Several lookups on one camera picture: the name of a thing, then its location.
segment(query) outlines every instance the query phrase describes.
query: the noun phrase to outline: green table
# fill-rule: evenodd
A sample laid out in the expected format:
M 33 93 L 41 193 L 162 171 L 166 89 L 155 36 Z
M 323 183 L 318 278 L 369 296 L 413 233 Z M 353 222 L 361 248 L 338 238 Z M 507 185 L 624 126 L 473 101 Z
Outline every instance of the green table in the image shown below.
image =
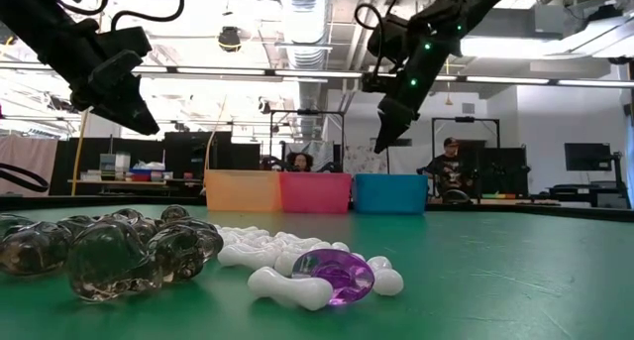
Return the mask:
M 163 209 L 130 207 L 153 217 Z M 118 208 L 20 213 L 56 220 Z M 255 300 L 249 271 L 216 264 L 191 283 L 105 304 L 76 299 L 64 276 L 0 276 L 0 339 L 634 338 L 634 224 L 513 213 L 208 215 L 188 208 L 224 226 L 257 225 L 343 241 L 367 258 L 387 256 L 405 290 L 308 312 Z

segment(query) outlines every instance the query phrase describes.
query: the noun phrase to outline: cap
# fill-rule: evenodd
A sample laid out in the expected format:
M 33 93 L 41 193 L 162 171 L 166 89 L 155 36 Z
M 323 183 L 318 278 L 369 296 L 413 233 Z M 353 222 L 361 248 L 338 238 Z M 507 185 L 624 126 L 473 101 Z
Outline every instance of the cap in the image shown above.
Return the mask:
M 458 145 L 458 140 L 456 138 L 448 138 L 445 140 L 445 143 L 443 143 L 443 147 L 448 147 L 448 146 L 457 146 Z

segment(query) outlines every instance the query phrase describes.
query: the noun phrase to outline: pink curtain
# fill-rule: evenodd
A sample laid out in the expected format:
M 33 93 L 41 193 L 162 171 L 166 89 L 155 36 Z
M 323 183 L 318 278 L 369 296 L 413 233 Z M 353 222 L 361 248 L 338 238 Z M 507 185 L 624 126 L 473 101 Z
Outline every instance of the pink curtain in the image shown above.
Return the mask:
M 51 182 L 51 177 L 53 176 L 53 165 L 56 151 L 57 140 L 23 138 L 17 136 L 0 138 L 0 163 L 20 167 L 24 170 L 34 172 L 48 182 Z M 32 181 L 27 176 L 18 176 L 27 181 Z M 0 194 L 7 192 L 22 194 L 25 197 L 49 195 L 48 191 L 30 191 L 24 187 L 0 178 Z

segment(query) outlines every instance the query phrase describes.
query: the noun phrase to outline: blue bin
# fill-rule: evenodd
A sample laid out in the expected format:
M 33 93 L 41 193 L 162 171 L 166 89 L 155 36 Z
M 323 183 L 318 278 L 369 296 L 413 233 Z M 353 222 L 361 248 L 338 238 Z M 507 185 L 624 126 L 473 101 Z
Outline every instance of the blue bin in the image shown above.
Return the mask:
M 427 176 L 357 174 L 353 199 L 359 213 L 422 215 Z

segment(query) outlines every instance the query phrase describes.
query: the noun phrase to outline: black t-shirt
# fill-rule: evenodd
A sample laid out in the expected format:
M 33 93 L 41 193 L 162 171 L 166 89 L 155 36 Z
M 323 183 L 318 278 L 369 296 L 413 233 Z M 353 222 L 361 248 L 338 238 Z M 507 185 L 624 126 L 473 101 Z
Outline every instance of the black t-shirt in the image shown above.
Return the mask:
M 438 177 L 436 187 L 439 192 L 443 193 L 450 189 L 466 191 L 466 183 L 469 179 L 468 171 L 464 161 L 459 156 L 438 156 L 425 170 Z

